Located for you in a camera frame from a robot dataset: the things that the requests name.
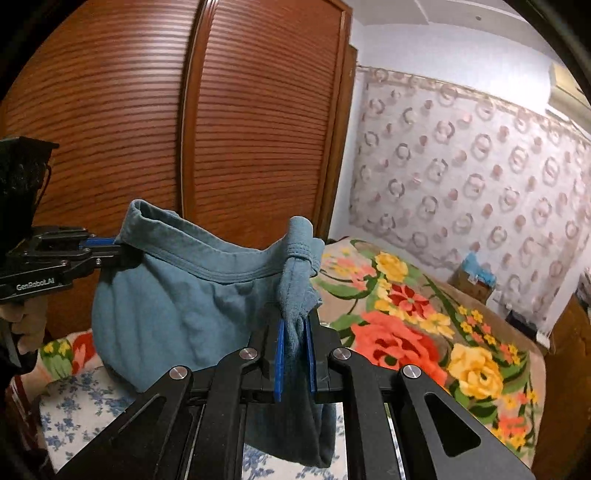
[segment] silver screw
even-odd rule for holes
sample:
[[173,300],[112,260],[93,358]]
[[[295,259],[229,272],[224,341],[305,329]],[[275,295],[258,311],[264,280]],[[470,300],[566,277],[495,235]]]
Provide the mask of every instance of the silver screw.
[[402,369],[402,373],[408,378],[419,378],[421,376],[421,369],[416,365],[406,365]]
[[239,355],[243,360],[252,360],[253,358],[256,358],[258,352],[253,347],[247,346],[246,348],[240,350]]
[[173,380],[182,380],[183,378],[185,378],[187,376],[188,373],[189,372],[187,372],[187,369],[183,366],[173,367],[168,372],[168,374],[170,375],[170,378],[172,378]]
[[347,359],[351,358],[351,350],[349,350],[348,348],[345,348],[344,346],[339,347],[339,348],[335,348],[333,350],[333,356],[337,360],[347,360]]

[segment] brown blanket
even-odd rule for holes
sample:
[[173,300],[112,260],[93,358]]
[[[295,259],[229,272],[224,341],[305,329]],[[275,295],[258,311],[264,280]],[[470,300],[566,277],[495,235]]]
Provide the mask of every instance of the brown blanket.
[[531,466],[545,366],[536,345],[482,303],[362,240],[324,250],[320,320],[375,365],[420,366]]

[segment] bed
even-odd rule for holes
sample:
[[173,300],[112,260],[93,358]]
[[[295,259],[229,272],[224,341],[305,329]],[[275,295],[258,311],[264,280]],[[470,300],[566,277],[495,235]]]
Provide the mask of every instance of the bed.
[[[375,365],[416,364],[531,467],[544,408],[536,345],[483,304],[361,239],[328,245],[312,279],[321,322]],[[59,470],[133,401],[95,352],[92,332],[46,344],[35,370],[7,391],[30,449]],[[329,469],[289,463],[245,446],[242,478],[346,478],[345,431]]]

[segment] white wall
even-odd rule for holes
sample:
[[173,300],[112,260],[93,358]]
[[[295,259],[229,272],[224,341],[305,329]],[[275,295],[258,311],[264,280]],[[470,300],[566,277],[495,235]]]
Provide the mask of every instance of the white wall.
[[[358,63],[415,73],[469,86],[542,115],[550,96],[549,68],[552,59],[514,41],[454,25],[369,25],[353,20],[352,44],[359,49]],[[349,130],[329,235],[339,239],[357,236],[383,248],[391,245],[349,225],[349,195],[355,160],[356,137],[363,82],[357,76]],[[553,323],[576,288],[579,273],[591,265],[591,245],[567,274],[548,311]],[[430,274],[441,276],[435,271]]]

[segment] air conditioner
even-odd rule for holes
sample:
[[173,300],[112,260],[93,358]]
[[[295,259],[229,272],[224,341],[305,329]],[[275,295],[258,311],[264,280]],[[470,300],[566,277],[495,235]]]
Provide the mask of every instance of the air conditioner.
[[591,105],[568,69],[553,63],[550,83],[548,104],[591,133]]

